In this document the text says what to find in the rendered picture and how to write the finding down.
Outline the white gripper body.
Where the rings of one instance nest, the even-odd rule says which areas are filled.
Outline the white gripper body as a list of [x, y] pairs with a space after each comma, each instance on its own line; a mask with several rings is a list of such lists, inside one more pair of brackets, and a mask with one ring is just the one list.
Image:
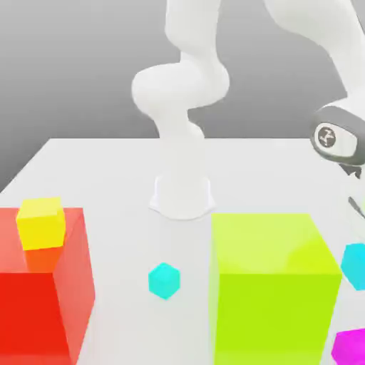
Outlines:
[[365, 232], [365, 214], [353, 197], [348, 197], [348, 219], [356, 232]]

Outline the small cyan cube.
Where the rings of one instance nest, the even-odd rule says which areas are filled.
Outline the small cyan cube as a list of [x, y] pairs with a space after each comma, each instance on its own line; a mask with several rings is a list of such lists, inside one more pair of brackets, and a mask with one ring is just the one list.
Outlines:
[[148, 289], [162, 299], [169, 299], [180, 288], [180, 270], [163, 262], [148, 273]]
[[354, 243], [345, 247], [341, 270], [355, 290], [365, 290], [364, 243]]

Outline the small magenta cube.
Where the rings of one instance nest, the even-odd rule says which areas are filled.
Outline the small magenta cube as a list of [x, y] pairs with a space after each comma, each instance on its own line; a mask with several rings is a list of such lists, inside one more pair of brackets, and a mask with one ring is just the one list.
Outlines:
[[365, 365], [365, 328], [337, 332], [331, 356], [336, 365]]

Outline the small yellow cube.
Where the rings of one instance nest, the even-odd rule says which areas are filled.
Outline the small yellow cube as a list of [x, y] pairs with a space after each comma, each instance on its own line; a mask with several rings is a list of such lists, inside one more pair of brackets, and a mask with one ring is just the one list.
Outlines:
[[16, 216], [25, 251], [62, 247], [66, 218], [60, 197], [25, 199]]

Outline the large lime green box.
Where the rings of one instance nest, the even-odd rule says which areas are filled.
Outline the large lime green box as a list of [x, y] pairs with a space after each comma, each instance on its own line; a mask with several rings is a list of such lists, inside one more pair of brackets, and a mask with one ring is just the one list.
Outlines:
[[212, 215], [213, 365], [319, 365], [342, 273], [310, 215]]

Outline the large red box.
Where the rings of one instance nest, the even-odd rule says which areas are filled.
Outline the large red box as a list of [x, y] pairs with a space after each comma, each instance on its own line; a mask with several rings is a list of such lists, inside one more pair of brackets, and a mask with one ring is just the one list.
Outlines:
[[17, 213], [0, 208], [0, 365], [76, 365], [96, 296], [83, 210], [41, 252], [24, 251]]

